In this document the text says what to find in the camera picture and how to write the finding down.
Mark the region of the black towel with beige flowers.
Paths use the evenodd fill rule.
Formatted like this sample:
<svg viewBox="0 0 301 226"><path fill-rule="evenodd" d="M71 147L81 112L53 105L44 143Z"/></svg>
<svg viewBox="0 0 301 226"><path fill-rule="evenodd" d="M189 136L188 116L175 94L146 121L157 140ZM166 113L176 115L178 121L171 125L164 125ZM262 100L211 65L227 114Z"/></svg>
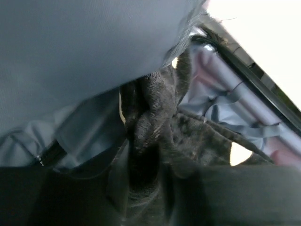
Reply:
<svg viewBox="0 0 301 226"><path fill-rule="evenodd" d="M160 164L180 164L186 176L195 167L229 166L234 145L250 151L244 165L271 165L272 160L241 135L178 108L191 82L187 49L176 66L168 65L120 88L120 107L129 140L130 191L127 226L165 226L166 197Z"/></svg>

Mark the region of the pink and teal kids suitcase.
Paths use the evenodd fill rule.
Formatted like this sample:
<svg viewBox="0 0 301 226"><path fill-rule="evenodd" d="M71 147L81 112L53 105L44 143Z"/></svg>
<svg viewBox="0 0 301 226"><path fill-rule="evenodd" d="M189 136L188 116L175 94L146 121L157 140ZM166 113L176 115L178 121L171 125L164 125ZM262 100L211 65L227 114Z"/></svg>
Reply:
<svg viewBox="0 0 301 226"><path fill-rule="evenodd" d="M257 57L290 72L287 26L222 20L210 0L3 0L0 168L59 173L129 140L120 88L185 50L191 82L180 110L245 138L272 164L301 167L300 105Z"/></svg>

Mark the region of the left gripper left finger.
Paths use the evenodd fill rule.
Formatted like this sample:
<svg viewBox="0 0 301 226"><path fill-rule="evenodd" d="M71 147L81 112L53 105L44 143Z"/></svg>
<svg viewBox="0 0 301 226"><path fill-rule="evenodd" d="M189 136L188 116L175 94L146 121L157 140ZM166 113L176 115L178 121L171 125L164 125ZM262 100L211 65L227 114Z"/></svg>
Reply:
<svg viewBox="0 0 301 226"><path fill-rule="evenodd" d="M129 142L123 140L71 173L34 163L0 169L3 226L119 226L128 198Z"/></svg>

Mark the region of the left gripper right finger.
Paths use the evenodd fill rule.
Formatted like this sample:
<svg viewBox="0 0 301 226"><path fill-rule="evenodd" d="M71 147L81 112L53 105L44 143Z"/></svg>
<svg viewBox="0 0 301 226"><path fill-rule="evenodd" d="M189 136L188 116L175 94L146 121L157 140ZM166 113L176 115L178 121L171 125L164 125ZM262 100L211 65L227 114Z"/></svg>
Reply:
<svg viewBox="0 0 301 226"><path fill-rule="evenodd" d="M295 167L162 166L169 226L298 226L301 173Z"/></svg>

